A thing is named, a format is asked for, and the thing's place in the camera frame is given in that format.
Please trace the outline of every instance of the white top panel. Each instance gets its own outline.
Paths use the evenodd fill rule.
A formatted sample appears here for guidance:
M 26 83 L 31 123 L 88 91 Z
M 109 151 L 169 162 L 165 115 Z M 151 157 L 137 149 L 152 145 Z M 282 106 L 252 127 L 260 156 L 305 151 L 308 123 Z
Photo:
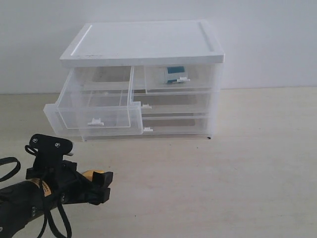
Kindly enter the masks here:
M 60 58 L 64 66 L 220 63 L 207 21 L 86 24 Z

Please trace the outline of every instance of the light wood surface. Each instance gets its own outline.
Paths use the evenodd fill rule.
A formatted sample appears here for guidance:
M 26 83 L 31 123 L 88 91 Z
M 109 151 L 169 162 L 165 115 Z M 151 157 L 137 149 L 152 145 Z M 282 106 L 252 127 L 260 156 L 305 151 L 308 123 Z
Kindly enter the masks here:
M 42 109 L 56 98 L 0 96 L 0 157 L 22 162 L 1 187 L 32 166 L 29 138 L 53 134 Z M 114 172 L 106 204 L 65 206 L 74 238 L 317 237 L 317 88 L 223 90 L 212 140 L 73 141 L 79 170 Z M 42 222 L 16 237 L 36 237 Z

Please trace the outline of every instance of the white plastic tab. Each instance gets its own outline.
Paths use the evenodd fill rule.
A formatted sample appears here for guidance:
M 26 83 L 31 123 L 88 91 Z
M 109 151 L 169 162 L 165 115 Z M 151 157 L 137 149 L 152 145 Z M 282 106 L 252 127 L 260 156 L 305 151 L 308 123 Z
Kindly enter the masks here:
M 190 82 L 190 79 L 187 77 L 179 77 L 179 79 L 177 80 L 178 83 L 181 82 Z
M 152 109 L 152 106 L 150 106 L 149 104 L 143 104 L 143 105 L 142 105 L 142 108 Z
M 153 129 L 151 129 L 150 127 L 145 127 L 145 128 L 143 129 L 143 131 L 144 131 L 144 132 L 151 132 L 151 131 L 153 131 Z
M 91 122 L 87 123 L 87 125 L 104 125 L 104 123 L 101 122 L 100 118 L 99 119 L 93 118 Z

